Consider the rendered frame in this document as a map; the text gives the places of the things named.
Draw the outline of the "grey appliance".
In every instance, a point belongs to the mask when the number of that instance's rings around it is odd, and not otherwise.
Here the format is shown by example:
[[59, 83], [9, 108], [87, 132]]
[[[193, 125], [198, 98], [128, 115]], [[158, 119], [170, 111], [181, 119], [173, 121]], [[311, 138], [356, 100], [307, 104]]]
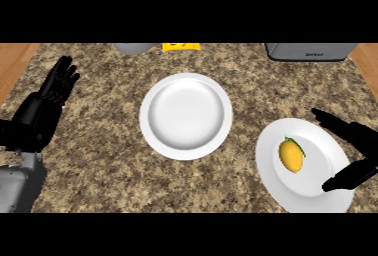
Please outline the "grey appliance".
[[342, 61], [356, 46], [356, 43], [266, 43], [266, 51], [274, 61], [332, 62]]

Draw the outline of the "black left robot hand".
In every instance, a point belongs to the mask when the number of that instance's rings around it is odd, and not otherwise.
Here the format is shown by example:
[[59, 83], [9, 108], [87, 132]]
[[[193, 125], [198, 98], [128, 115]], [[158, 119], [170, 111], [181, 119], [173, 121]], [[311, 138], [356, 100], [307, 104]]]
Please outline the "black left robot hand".
[[40, 90], [26, 96], [12, 119], [0, 119], [0, 146], [7, 151], [34, 153], [48, 145], [78, 78], [72, 58], [62, 56]]

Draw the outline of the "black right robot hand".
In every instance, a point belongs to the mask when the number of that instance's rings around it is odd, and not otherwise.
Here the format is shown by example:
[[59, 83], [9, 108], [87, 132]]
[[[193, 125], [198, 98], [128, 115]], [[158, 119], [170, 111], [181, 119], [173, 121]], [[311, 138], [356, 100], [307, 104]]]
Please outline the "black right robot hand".
[[364, 158], [350, 163], [329, 178], [322, 189], [325, 192], [353, 190], [375, 174], [378, 174], [378, 131], [359, 122], [345, 122], [328, 112], [313, 108], [311, 113], [323, 128], [345, 140]]

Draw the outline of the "white plate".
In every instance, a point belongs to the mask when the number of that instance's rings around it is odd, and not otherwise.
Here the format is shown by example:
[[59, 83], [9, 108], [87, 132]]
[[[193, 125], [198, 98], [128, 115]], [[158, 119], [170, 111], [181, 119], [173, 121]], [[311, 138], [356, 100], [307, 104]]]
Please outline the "white plate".
[[[279, 159], [279, 145], [292, 138], [304, 150], [301, 170], [292, 173]], [[350, 164], [344, 150], [328, 132], [297, 118], [273, 121], [260, 133], [255, 164], [266, 189], [288, 212], [345, 212], [353, 190], [325, 192], [322, 185]]]
[[198, 73], [170, 75], [149, 89], [139, 124], [152, 149], [174, 160], [211, 154], [230, 132], [232, 103], [220, 84]]

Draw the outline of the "yellow packet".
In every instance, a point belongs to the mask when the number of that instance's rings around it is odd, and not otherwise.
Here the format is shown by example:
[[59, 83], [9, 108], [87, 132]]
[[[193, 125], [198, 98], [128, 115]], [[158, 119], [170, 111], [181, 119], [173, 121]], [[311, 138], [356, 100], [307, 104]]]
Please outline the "yellow packet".
[[171, 52], [171, 51], [187, 51], [187, 50], [201, 50], [201, 44], [199, 43], [164, 43], [162, 44], [162, 51]]

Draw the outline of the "grey round container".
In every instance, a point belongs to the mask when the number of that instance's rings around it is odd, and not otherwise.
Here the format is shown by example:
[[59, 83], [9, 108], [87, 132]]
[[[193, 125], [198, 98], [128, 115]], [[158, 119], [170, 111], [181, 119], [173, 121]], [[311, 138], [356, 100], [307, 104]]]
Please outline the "grey round container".
[[115, 43], [115, 48], [127, 55], [144, 53], [153, 47], [152, 43]]

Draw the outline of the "yellow lemon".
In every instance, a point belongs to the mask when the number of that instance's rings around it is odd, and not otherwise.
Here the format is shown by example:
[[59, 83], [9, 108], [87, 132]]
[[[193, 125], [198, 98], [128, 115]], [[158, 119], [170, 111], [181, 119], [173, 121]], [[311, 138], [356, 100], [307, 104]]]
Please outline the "yellow lemon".
[[285, 138], [285, 140], [279, 144], [277, 153], [283, 167], [292, 173], [297, 173], [304, 165], [305, 153], [301, 146], [298, 145], [297, 141], [292, 138]]

